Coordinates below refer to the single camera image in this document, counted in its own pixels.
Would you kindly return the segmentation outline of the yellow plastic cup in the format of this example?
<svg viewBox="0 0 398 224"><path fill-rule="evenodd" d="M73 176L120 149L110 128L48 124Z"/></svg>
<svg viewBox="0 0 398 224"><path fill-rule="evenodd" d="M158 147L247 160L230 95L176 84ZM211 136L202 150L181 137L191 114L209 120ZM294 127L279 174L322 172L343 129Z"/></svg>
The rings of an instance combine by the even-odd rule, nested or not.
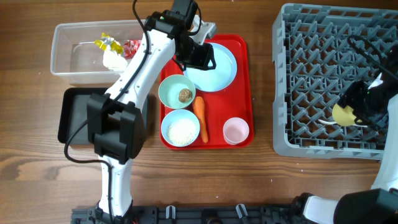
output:
<svg viewBox="0 0 398 224"><path fill-rule="evenodd" d="M350 106L343 108L339 104L335 104L332 109L332 117L340 126L354 126L357 117L353 114L353 111L354 109Z"/></svg>

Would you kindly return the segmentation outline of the green bowl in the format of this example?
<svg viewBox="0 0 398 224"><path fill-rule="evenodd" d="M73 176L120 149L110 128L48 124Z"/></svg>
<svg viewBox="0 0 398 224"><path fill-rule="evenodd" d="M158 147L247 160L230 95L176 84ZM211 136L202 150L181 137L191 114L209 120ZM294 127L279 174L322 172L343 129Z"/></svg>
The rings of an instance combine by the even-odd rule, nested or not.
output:
<svg viewBox="0 0 398 224"><path fill-rule="evenodd" d="M193 93L193 98L187 103L181 103L178 100L179 92L184 88L188 88ZM193 82L186 76L171 75L161 82L158 94L164 106L174 110L183 109L193 102L196 95L196 88Z"/></svg>

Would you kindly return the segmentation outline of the red candy wrapper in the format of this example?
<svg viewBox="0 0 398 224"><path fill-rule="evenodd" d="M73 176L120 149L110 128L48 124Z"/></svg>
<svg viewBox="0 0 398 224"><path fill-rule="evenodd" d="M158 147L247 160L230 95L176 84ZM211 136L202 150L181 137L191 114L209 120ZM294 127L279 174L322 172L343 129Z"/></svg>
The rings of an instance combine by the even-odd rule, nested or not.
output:
<svg viewBox="0 0 398 224"><path fill-rule="evenodd" d="M125 59L132 59L133 56L136 54L140 44L141 44L140 40L128 40L123 45L123 49L124 49L123 57Z"/></svg>

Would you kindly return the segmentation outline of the white tissue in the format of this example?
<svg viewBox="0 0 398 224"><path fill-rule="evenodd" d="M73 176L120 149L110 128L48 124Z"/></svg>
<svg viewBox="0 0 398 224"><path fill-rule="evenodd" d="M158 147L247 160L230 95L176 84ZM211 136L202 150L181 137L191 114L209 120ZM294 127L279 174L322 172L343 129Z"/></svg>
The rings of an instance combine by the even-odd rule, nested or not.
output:
<svg viewBox="0 0 398 224"><path fill-rule="evenodd" d="M127 60L107 46L103 54L103 65L108 70L124 71L127 67Z"/></svg>

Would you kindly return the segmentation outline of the yellow snack wrapper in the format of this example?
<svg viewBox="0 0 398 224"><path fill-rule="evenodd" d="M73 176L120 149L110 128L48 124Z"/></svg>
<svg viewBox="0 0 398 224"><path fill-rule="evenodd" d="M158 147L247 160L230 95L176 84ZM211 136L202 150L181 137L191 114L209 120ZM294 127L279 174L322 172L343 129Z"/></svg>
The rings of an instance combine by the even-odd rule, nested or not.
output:
<svg viewBox="0 0 398 224"><path fill-rule="evenodd" d="M122 55L124 53L123 46L113 37L105 33L102 33L99 40L94 41L94 44L104 51L106 51L106 49L109 47L110 51L114 51L119 55Z"/></svg>

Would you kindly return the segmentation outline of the pink plastic cup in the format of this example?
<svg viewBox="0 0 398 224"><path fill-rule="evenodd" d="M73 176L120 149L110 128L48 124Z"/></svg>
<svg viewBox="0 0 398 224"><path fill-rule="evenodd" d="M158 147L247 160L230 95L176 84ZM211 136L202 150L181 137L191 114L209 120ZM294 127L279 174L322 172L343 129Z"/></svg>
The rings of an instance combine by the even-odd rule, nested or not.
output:
<svg viewBox="0 0 398 224"><path fill-rule="evenodd" d="M249 136L249 132L249 125L242 118L230 118L223 125L223 137L229 145L242 143Z"/></svg>

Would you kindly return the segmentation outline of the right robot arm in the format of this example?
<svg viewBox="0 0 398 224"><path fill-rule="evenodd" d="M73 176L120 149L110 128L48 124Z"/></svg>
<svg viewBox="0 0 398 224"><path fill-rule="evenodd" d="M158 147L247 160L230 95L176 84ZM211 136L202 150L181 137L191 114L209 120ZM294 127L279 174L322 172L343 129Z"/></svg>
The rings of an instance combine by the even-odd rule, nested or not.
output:
<svg viewBox="0 0 398 224"><path fill-rule="evenodd" d="M374 81L351 84L333 105L333 121L340 126L387 128L381 167L370 190L330 200L302 194L292 202L288 218L315 223L396 223L397 222L397 46L377 60L363 48L349 45L376 68Z"/></svg>

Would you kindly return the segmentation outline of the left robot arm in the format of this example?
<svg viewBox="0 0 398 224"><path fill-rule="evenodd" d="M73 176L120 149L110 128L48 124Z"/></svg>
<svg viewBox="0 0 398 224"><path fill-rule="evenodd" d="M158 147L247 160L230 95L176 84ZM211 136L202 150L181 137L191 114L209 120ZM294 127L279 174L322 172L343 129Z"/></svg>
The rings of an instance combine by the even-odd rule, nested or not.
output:
<svg viewBox="0 0 398 224"><path fill-rule="evenodd" d="M202 27L192 27L201 12L195 1L174 1L170 10L154 12L140 26L142 42L119 80L87 104L88 140L103 169L103 195L95 208L102 223L132 221L130 178L133 159L146 140L142 107L158 74L174 59L183 68L212 70L213 47Z"/></svg>

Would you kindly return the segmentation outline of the grey dishwasher rack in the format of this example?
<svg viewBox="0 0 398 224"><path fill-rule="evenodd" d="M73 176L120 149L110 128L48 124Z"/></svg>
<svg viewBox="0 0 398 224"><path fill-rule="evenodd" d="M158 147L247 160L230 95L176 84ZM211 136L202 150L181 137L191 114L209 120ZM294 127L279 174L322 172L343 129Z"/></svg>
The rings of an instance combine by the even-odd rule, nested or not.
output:
<svg viewBox="0 0 398 224"><path fill-rule="evenodd" d="M284 4L272 26L275 65L273 148L281 156L380 160L387 131L324 125L355 81L371 83L374 69L348 36L371 41L373 58L397 43L397 12L387 9Z"/></svg>

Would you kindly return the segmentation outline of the light blue plate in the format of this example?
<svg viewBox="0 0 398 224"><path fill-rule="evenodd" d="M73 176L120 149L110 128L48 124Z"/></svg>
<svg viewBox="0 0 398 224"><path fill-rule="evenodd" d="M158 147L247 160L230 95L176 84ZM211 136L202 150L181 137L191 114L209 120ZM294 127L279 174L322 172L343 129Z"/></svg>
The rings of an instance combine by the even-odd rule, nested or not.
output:
<svg viewBox="0 0 398 224"><path fill-rule="evenodd" d="M231 51L220 44L211 43L211 45L214 50L216 68L213 70L187 68L183 73L198 90L206 92L226 88L237 74L237 62Z"/></svg>

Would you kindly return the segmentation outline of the brown round food piece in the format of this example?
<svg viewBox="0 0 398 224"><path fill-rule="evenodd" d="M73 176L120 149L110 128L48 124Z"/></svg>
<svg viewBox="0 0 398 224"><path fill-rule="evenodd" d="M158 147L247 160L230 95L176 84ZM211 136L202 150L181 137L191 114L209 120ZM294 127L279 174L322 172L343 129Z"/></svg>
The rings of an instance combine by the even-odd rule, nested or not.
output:
<svg viewBox="0 0 398 224"><path fill-rule="evenodd" d="M184 88L179 92L178 100L181 103L187 103L193 98L193 93L188 88Z"/></svg>

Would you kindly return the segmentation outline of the orange carrot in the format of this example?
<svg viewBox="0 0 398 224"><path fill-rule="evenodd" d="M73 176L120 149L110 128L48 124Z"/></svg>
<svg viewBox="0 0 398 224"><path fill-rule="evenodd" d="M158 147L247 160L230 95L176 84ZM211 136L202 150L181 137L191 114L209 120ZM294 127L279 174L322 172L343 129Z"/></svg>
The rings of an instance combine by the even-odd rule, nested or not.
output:
<svg viewBox="0 0 398 224"><path fill-rule="evenodd" d="M204 143L209 141L205 121L205 102L201 96L196 96L192 103L193 112L200 122L200 135Z"/></svg>

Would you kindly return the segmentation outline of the light blue bowl with rice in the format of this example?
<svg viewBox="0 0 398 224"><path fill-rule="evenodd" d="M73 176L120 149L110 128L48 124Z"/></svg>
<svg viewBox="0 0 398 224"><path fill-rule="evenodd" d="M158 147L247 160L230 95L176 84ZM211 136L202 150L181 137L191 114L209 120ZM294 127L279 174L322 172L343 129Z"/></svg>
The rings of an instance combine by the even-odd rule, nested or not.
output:
<svg viewBox="0 0 398 224"><path fill-rule="evenodd" d="M189 110L173 110L162 120L160 132L166 143L174 147L185 147L197 139L200 123Z"/></svg>

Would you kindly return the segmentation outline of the black plastic tray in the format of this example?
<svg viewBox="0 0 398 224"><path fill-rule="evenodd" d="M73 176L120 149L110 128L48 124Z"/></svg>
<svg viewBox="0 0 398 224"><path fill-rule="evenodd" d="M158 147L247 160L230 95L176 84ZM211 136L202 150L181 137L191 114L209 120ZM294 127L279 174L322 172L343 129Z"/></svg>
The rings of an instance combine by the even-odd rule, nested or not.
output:
<svg viewBox="0 0 398 224"><path fill-rule="evenodd" d="M58 141L65 144L72 131L84 122L87 118L86 106L88 99L93 93L102 95L105 93L107 88L104 87L74 87L69 88L63 95L62 110L60 115L60 122L58 127ZM147 127L147 114L148 114L148 102L150 98L147 97L144 107L142 109L142 115L144 118L145 127ZM88 140L88 127L85 126L78 134L73 138L70 143L71 147L93 147Z"/></svg>

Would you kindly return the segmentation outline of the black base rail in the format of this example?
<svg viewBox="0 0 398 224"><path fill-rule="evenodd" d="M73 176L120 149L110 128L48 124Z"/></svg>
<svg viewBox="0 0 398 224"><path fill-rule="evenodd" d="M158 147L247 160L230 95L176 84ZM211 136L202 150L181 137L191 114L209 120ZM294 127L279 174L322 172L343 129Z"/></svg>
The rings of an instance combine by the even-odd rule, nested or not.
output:
<svg viewBox="0 0 398 224"><path fill-rule="evenodd" d="M183 208L169 205L165 208L155 206L132 206L124 217L113 218L115 223L306 223L304 218L293 215L289 205L265 205L250 207L243 204L234 207Z"/></svg>

